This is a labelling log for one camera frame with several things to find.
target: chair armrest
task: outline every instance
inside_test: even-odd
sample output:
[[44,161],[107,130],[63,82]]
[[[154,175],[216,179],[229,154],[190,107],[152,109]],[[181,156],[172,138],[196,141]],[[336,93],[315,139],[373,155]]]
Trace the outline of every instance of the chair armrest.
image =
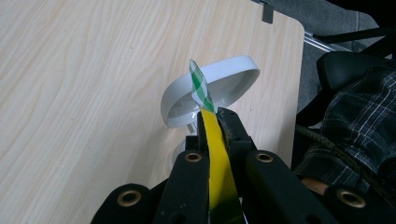
[[348,51],[332,51],[317,61],[318,77],[323,89],[338,91],[364,75],[374,65],[387,61],[374,55]]

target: plaid fabric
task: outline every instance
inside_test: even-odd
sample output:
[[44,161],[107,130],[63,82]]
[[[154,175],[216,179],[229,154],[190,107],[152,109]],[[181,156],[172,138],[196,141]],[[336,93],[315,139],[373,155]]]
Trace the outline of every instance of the plaid fabric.
[[196,62],[190,60],[190,73],[192,78],[192,99],[201,108],[215,113],[215,107],[213,106],[212,99],[207,89],[206,79],[202,74]]
[[[388,161],[394,164],[396,160],[395,110],[396,62],[389,61],[337,92],[326,111],[321,134],[375,173],[384,164],[384,174],[388,174],[384,177],[390,178],[396,173],[386,168]],[[359,174],[318,144],[308,149],[295,173],[329,185],[343,184],[362,191],[369,188]]]

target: white object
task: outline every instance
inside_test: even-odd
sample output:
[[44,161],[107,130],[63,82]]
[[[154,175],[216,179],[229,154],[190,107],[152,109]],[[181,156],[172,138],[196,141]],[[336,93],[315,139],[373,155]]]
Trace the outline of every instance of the white object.
[[[249,56],[237,56],[200,67],[205,76],[215,109],[238,100],[259,76],[260,69]],[[191,74],[171,83],[163,93],[161,115],[169,128],[178,128],[196,121],[198,105],[191,97]]]

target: table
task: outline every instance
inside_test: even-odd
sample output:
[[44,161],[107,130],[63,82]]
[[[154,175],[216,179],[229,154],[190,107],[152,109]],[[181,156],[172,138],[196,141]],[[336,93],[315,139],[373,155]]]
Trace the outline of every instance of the table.
[[261,69],[229,108],[290,163],[304,29],[248,0],[0,3],[0,223],[89,223],[108,193],[168,177],[189,131],[163,123],[166,87],[249,55]]

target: wooden table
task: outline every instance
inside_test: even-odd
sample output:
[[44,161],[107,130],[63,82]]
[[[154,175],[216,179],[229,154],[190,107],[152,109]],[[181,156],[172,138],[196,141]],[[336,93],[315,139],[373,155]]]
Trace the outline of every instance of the wooden table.
[[261,69],[230,106],[290,163],[304,29],[249,0],[0,3],[0,223],[89,223],[108,193],[155,186],[189,131],[163,123],[166,87],[249,55]]

